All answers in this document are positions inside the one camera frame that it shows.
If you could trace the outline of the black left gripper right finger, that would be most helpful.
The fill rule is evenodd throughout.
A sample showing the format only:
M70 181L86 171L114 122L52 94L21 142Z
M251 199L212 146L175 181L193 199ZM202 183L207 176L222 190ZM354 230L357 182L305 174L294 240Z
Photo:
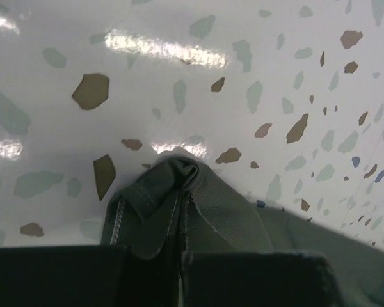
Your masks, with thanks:
M185 306L342 306L323 256L234 245L188 197L180 275Z

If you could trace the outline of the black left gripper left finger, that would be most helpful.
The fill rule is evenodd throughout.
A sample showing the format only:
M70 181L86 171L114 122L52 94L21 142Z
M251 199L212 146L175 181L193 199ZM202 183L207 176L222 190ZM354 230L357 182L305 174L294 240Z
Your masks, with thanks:
M0 306L176 306L179 195L124 235L128 207L100 245L0 248Z

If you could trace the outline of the grey t shirt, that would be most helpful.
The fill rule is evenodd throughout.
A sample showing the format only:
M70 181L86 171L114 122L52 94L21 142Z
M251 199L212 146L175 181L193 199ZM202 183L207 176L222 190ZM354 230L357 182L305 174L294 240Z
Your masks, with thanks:
M333 266L347 306L384 306L384 252L294 214L258 208L208 165L183 156L161 160L110 199L101 241L118 244L166 200L186 206L188 247L202 251L311 251Z

